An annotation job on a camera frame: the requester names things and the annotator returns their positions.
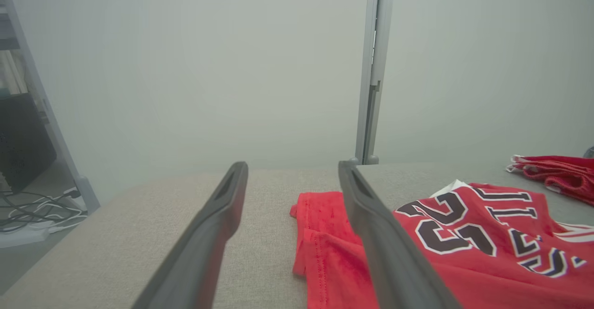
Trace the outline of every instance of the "red jersey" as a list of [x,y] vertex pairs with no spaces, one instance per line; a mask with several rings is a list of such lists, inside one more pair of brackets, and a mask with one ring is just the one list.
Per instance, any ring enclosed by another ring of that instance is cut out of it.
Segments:
[[[303,193],[291,214],[308,308],[377,308],[342,194]],[[594,307],[594,228],[556,223],[541,193],[471,184],[394,216],[463,307]]]

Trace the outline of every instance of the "dark red cloth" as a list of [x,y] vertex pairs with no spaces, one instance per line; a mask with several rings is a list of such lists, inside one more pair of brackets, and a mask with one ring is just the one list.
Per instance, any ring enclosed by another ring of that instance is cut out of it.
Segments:
[[[463,307],[594,307],[594,227],[556,223],[543,194],[471,186],[394,212]],[[342,194],[302,193],[291,215],[293,273],[306,277],[308,308],[377,308]]]
[[552,191],[594,206],[594,159],[543,155],[514,155],[509,172],[521,171],[526,177],[545,182]]

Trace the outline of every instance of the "gray floor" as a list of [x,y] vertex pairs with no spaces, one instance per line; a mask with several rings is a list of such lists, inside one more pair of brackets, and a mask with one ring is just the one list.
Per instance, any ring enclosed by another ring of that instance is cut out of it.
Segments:
[[[58,197],[66,189],[74,187],[72,176],[64,161],[56,160],[45,172],[40,174],[24,191],[42,193]],[[28,203],[37,197],[15,195],[11,201]],[[36,262],[61,241],[71,229],[52,233],[43,242],[31,243],[0,249],[0,296],[21,278]]]

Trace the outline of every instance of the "white partition panel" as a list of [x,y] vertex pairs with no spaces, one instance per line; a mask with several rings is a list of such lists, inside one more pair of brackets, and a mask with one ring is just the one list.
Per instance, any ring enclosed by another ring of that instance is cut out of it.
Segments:
[[594,0],[394,0],[374,155],[583,155],[593,37]]
[[366,4],[13,0],[70,154],[101,202],[233,161],[352,157]]

